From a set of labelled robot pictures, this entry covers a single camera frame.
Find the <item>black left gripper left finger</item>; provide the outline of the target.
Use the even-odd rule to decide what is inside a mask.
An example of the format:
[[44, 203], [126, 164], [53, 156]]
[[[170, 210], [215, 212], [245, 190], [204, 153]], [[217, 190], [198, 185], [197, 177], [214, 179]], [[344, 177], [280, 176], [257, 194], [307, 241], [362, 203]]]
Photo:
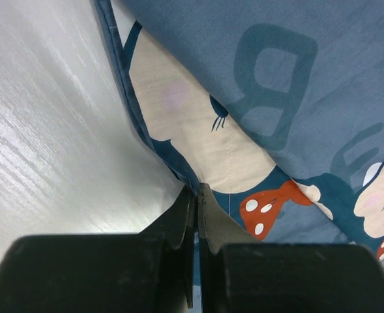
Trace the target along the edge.
[[0, 312], [186, 312], [193, 305], [195, 196], [139, 233], [30, 235], [0, 263]]

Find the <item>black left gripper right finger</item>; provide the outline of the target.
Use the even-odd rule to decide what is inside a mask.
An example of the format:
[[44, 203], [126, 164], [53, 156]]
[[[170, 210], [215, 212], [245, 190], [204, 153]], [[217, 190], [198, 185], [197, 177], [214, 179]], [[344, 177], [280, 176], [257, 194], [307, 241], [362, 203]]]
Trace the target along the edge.
[[207, 184], [197, 210], [204, 312], [384, 312], [384, 272], [367, 249], [262, 243]]

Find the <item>blue cartoon bear placemat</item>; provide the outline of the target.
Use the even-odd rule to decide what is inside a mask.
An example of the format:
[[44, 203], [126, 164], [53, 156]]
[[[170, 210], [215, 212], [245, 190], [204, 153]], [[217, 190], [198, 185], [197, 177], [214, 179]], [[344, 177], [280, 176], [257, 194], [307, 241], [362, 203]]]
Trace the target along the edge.
[[141, 141], [264, 243], [384, 259], [384, 1], [96, 1]]

